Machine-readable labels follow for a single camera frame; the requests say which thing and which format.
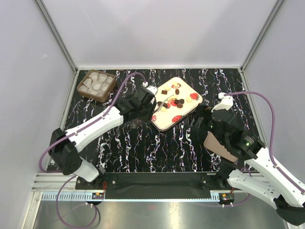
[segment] brown basket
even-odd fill
[[[84,83],[84,81],[85,81],[86,79],[89,78],[89,75],[90,75],[91,73],[94,73],[94,72],[96,72],[96,73],[102,73],[102,74],[105,74],[105,75],[107,75],[107,76],[111,76],[111,77],[113,78],[113,80],[112,80],[112,82],[110,83],[110,85],[109,85],[107,91],[106,91],[102,96],[96,96],[96,95],[93,95],[93,94],[89,94],[89,93],[86,93],[86,92],[79,91],[80,86],[82,86],[83,83]],[[109,74],[109,73],[105,73],[105,72],[101,72],[101,71],[97,71],[97,70],[93,70],[93,69],[92,69],[92,70],[88,71],[88,73],[85,75],[85,77],[83,78],[83,80],[82,80],[82,81],[80,82],[80,84],[77,86],[77,91],[80,93],[81,96],[84,96],[84,97],[89,98],[89,99],[94,99],[94,100],[96,100],[96,101],[99,101],[99,102],[101,102],[101,103],[104,103],[104,102],[107,100],[107,98],[109,97],[110,92],[113,90],[115,84],[116,84],[116,80],[115,80],[115,76],[114,76],[114,75]]]

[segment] white dumpling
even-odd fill
[[[88,88],[85,85],[82,85],[82,86],[79,87],[78,90],[81,91],[81,92],[87,92]]]
[[[101,86],[101,82],[99,81],[94,81],[91,83],[91,88],[94,89],[94,90],[99,90],[100,86]]]
[[[91,73],[91,74],[89,75],[89,78],[91,78],[92,81],[96,81],[97,78],[98,78],[98,75],[99,75],[99,73],[94,72],[94,73]]]
[[[84,81],[84,85],[86,85],[88,88],[91,88],[92,79],[88,78]]]
[[[100,73],[100,74],[98,75],[98,78],[97,78],[97,80],[100,81],[100,82],[102,82],[102,83],[103,83],[106,79],[107,79],[107,75],[102,74],[102,73]]]
[[[103,83],[103,84],[100,86],[100,90],[101,90],[102,92],[105,92],[105,91],[108,89],[109,86],[110,86],[109,83]]]
[[[108,76],[104,83],[111,83],[113,81],[113,78],[111,76]]]
[[[98,93],[98,91],[96,91],[96,90],[94,90],[94,89],[92,89],[92,88],[89,88],[88,91],[87,91],[87,93],[96,95],[96,94]]]
[[[105,92],[99,91],[99,92],[96,94],[96,96],[101,97],[101,96],[103,96],[104,93],[105,93]]]

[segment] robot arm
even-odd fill
[[[65,132],[56,129],[52,133],[51,144],[71,135],[49,152],[62,173],[64,175],[75,174],[88,182],[93,182],[97,177],[102,176],[103,172],[81,158],[79,152],[98,136],[125,122],[136,118],[143,121],[151,120],[156,107],[154,96],[157,91],[158,89],[153,86],[142,87],[135,95],[122,98],[113,107],[108,107],[107,109],[110,111],[105,117],[107,109],[87,122]]]
[[[79,152],[98,136],[127,121],[136,118],[149,121],[156,107],[154,96],[157,90],[156,87],[152,86],[140,88],[135,95],[121,99],[105,117],[103,117],[104,112],[102,112],[86,123],[66,132],[60,129],[55,130],[52,134],[51,144],[75,133],[49,152],[62,173],[64,175],[76,174],[88,182],[93,182],[97,180],[97,177],[102,177],[103,172],[81,158]],[[304,223],[305,194],[274,167],[268,149],[258,137],[237,127],[235,116],[229,112],[229,109],[233,106],[232,97],[220,93],[219,98],[221,102],[215,107],[200,106],[196,110],[200,116],[204,116],[202,126],[212,132],[228,152],[257,169],[272,185],[267,185],[236,170],[234,163],[231,163],[233,166],[230,169],[226,168],[225,172],[223,172],[224,168],[221,167],[218,173],[230,186],[248,192],[271,205],[286,221],[294,225]],[[287,169],[277,161],[276,163],[277,167],[280,167],[289,179],[303,189],[305,188],[305,185],[289,173]]]
[[[220,167],[221,176],[230,186],[248,192],[271,205],[289,223],[303,224],[305,185],[275,158],[274,166],[268,148],[259,138],[237,127],[235,116],[228,111],[233,105],[230,97],[220,94],[221,102],[218,105],[214,108],[204,107],[204,128],[213,133],[218,142],[233,156],[244,160],[259,171],[271,185],[240,172],[235,169],[233,163],[231,169],[225,168],[225,173]]]

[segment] white tray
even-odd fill
[[[167,94],[162,94],[162,90],[166,90],[166,87],[170,87],[170,90]],[[179,90],[179,95],[176,95],[176,89]],[[187,97],[190,95],[192,95],[193,99],[191,102],[188,102]],[[203,101],[203,98],[179,77],[174,77],[158,87],[158,92],[155,97],[157,102],[161,101],[167,104],[169,104],[169,100],[174,97],[177,97],[178,100],[184,99],[182,108],[176,107],[172,102],[165,112],[160,110],[153,114],[152,123],[160,131],[165,131],[171,128]]]

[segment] black and white patterned surface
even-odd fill
[[[244,90],[237,69],[156,69],[156,70],[103,70],[116,76],[120,86],[134,71],[145,75],[149,85],[160,86],[170,78],[181,77],[203,97],[203,102],[215,105],[219,92]],[[76,86],[88,71],[80,71]],[[141,86],[139,76],[132,77],[122,96],[134,93]],[[75,127],[103,111],[112,101],[101,104],[83,98],[74,91],[65,129]],[[233,113],[241,128],[258,134],[250,105],[245,95],[235,97]],[[216,171],[220,157],[203,146],[207,133],[194,127],[189,116],[165,132],[159,132],[151,123],[129,122],[114,128],[92,141],[80,155],[107,172],[194,172]]]

